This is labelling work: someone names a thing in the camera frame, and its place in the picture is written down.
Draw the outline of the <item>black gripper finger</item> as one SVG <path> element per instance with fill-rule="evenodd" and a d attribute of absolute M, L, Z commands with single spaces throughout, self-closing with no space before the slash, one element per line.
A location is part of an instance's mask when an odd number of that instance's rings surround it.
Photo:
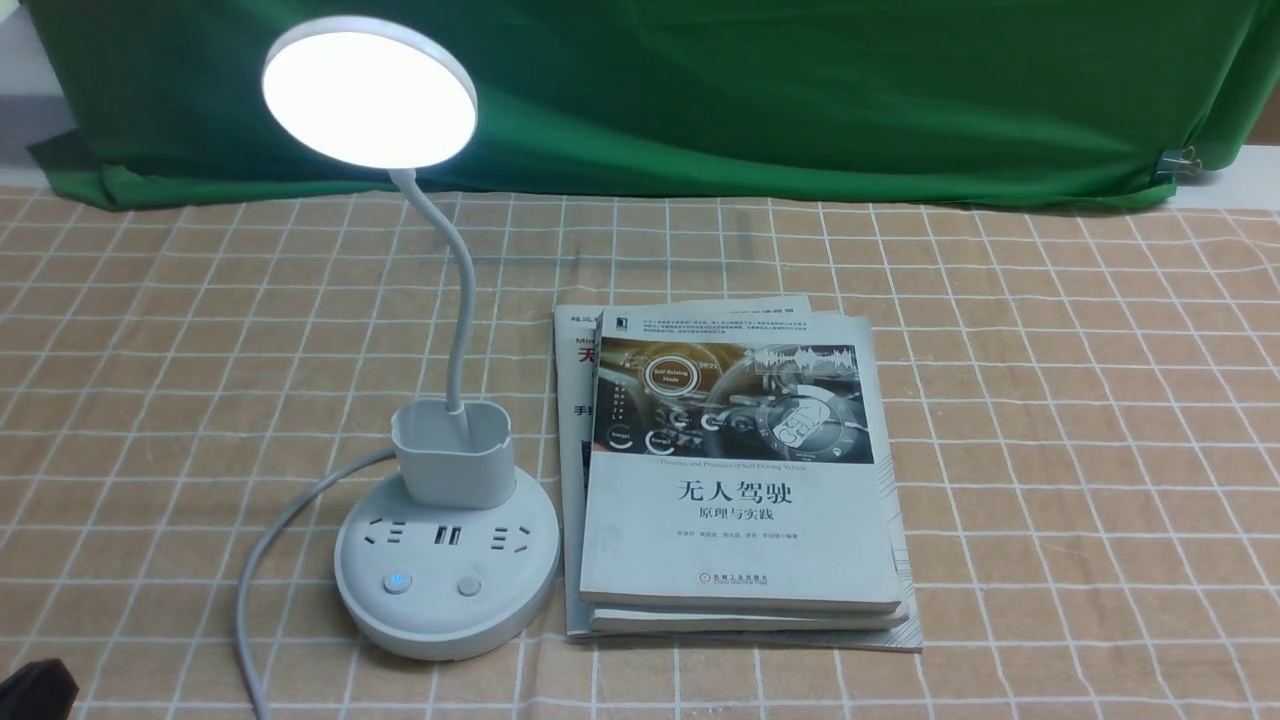
<path fill-rule="evenodd" d="M 68 719 L 79 689 L 61 660 L 27 662 L 1 683 L 1 719 Z"/>

